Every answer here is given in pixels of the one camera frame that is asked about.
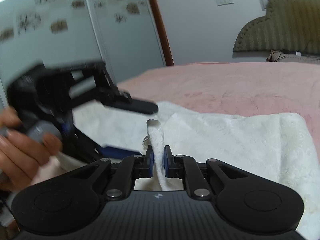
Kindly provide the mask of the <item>person's left hand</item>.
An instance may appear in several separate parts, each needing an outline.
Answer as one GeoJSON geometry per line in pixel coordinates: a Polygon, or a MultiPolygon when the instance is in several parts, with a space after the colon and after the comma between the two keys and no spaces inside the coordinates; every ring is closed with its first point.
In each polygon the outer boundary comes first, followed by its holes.
{"type": "Polygon", "coordinates": [[[1,126],[9,130],[1,136],[1,170],[9,177],[1,183],[1,190],[19,191],[28,187],[39,168],[46,165],[51,156],[62,150],[62,142],[51,133],[36,142],[15,131],[21,124],[16,111],[9,107],[1,113],[1,126]]]}

